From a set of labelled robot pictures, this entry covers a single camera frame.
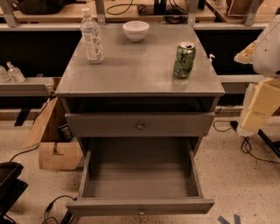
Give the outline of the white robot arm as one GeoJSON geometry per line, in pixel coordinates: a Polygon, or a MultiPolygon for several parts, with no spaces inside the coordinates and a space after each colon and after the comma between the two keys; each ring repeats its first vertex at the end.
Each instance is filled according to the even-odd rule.
{"type": "Polygon", "coordinates": [[[234,61],[251,64],[265,77],[257,84],[250,83],[244,96],[237,133],[250,137],[280,108],[280,15],[274,16],[258,38],[234,56],[234,61]]]}

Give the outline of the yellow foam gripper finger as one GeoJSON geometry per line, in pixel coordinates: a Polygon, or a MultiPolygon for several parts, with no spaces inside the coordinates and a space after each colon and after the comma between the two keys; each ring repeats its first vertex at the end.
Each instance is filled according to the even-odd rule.
{"type": "Polygon", "coordinates": [[[250,83],[245,93],[237,133],[242,137],[253,136],[280,108],[280,80],[269,78],[250,83]]]}

